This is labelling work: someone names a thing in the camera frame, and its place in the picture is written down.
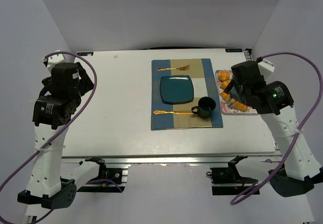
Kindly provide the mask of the sliced bread piece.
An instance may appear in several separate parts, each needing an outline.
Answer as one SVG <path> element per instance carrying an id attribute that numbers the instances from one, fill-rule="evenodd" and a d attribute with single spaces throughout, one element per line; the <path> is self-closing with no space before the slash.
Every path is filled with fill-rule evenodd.
<path id="1" fill-rule="evenodd" d="M 222 99 L 225 101 L 225 102 L 229 102 L 231 97 L 230 97 L 230 94 L 227 94 L 225 93 L 224 91 L 220 93 L 220 96 L 222 97 Z"/>

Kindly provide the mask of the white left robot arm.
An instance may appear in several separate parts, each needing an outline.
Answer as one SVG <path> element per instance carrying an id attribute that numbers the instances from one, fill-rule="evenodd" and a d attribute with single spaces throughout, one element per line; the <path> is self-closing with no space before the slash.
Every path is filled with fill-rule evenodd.
<path id="1" fill-rule="evenodd" d="M 64 55 L 65 51 L 57 50 L 42 59 L 50 76 L 42 80 L 43 88 L 33 110 L 35 153 L 31 157 L 31 177 L 17 196 L 20 203 L 39 204 L 50 210 L 67 208 L 75 198 L 76 181 L 60 175 L 64 141 L 69 125 L 88 105 L 81 102 L 82 96 L 96 90 L 96 82 L 82 65 L 67 62 Z"/>

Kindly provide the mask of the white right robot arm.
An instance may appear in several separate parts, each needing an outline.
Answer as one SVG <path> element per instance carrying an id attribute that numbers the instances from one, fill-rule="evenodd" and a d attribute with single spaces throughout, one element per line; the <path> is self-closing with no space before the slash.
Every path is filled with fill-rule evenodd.
<path id="1" fill-rule="evenodd" d="M 237 102 L 252 107 L 267 124 L 284 155 L 279 165 L 269 171 L 258 186 L 252 185 L 245 191 L 247 196 L 270 183 L 283 197 L 306 194 L 314 185 L 322 182 L 322 166 L 313 156 L 301 129 L 313 111 L 298 122 L 294 100 L 287 86 L 274 81 L 266 83 L 263 74 L 265 66 L 260 60 L 245 61 L 231 67 L 233 79 L 225 92 L 234 88 L 238 93 Z"/>

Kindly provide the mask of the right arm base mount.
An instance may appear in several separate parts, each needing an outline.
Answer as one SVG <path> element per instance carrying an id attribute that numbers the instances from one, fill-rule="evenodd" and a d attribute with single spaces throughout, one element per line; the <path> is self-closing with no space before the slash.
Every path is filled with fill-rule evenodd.
<path id="1" fill-rule="evenodd" d="M 228 162 L 228 166 L 212 167 L 206 172 L 206 176 L 211 179 L 213 196 L 238 195 L 256 182 L 255 179 L 242 177 L 238 173 L 236 164 L 246 158 L 248 157 L 238 155 Z"/>

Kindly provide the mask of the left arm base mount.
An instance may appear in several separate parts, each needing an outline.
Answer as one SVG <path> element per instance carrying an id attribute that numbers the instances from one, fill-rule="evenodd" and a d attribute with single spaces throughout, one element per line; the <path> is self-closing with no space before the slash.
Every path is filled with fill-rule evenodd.
<path id="1" fill-rule="evenodd" d="M 89 180 L 77 192 L 86 193 L 122 193 L 127 182 L 128 169 L 124 167 L 108 167 L 104 159 L 99 157 L 90 157 L 79 162 L 79 165 L 85 163 L 96 163 L 99 165 L 98 175 Z"/>

